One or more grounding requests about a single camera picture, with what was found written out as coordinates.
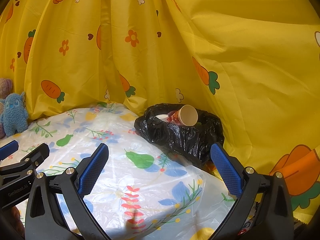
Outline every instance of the bed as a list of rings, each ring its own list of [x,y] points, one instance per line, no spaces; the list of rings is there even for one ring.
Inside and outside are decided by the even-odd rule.
[[[122,104],[99,103],[40,119],[1,140],[0,147],[19,143],[1,166],[20,161],[45,142],[50,156],[37,172],[60,174],[105,143],[109,160],[84,202],[112,239],[207,239],[234,199],[219,179],[137,135],[136,118]],[[70,229],[79,233],[62,195],[58,199]],[[18,205],[23,223],[26,204]]]

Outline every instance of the black plastic bag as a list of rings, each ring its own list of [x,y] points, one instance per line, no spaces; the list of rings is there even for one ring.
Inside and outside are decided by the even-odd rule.
[[[136,119],[134,127],[149,143],[180,153],[194,166],[201,168],[210,159],[211,145],[216,142],[223,145],[221,120],[214,114],[198,109],[198,122],[201,124],[195,126],[175,125],[156,117],[159,114],[178,111],[183,106],[183,104],[151,106],[143,116]]]

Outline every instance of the trash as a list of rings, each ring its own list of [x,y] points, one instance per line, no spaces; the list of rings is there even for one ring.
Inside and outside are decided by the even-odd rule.
[[[174,124],[194,126],[198,121],[198,113],[193,106],[185,105],[173,114],[171,114],[172,112],[170,115],[168,114],[168,121]]]
[[[222,123],[214,114],[198,109],[196,109],[198,122],[201,124],[195,126],[178,126],[156,118],[159,114],[178,111],[183,106],[183,104],[151,106],[143,116],[136,119],[134,127],[149,143],[180,153],[194,166],[201,168],[210,159],[211,145],[216,142],[223,145]]]
[[[159,114],[156,116],[156,118],[159,118],[160,120],[164,121],[164,122],[168,122],[168,115],[167,114]]]

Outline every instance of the paper cup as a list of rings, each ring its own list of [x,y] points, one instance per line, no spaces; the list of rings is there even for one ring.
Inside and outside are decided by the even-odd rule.
[[[168,122],[167,121],[167,118],[169,116],[167,114],[159,114],[159,115],[156,115],[156,118],[159,118],[161,121],[164,121],[164,122]]]
[[[176,124],[181,123],[186,126],[194,126],[198,121],[198,113],[193,106],[185,105],[175,112],[171,118]]]

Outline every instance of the blue fuzzy monster plush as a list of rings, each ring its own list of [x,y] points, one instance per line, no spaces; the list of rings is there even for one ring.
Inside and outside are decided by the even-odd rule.
[[[12,93],[6,99],[0,99],[0,103],[4,105],[0,122],[3,123],[4,132],[8,137],[14,135],[15,131],[21,133],[28,129],[28,112],[23,102],[24,92],[21,95]]]

